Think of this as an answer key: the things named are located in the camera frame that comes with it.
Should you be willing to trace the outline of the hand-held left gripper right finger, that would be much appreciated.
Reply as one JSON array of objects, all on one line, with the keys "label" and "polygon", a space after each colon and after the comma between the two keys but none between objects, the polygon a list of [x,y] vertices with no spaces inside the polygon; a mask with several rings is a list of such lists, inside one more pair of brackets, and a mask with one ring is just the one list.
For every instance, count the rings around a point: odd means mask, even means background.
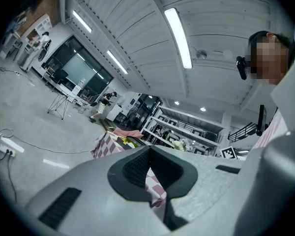
[{"label": "hand-held left gripper right finger", "polygon": [[167,192],[165,225],[179,236],[295,236],[295,132],[251,152],[233,182],[211,207],[193,221],[179,216],[171,200],[192,197],[200,171],[172,154],[151,149],[153,171]]}]

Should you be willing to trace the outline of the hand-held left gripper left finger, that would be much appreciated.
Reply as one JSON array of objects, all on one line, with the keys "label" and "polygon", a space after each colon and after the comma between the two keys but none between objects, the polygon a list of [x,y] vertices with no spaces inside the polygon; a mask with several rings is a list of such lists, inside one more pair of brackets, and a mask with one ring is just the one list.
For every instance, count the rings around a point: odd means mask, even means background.
[{"label": "hand-held left gripper left finger", "polygon": [[39,191],[26,210],[60,235],[166,235],[145,189],[149,168],[149,146],[84,162]]}]

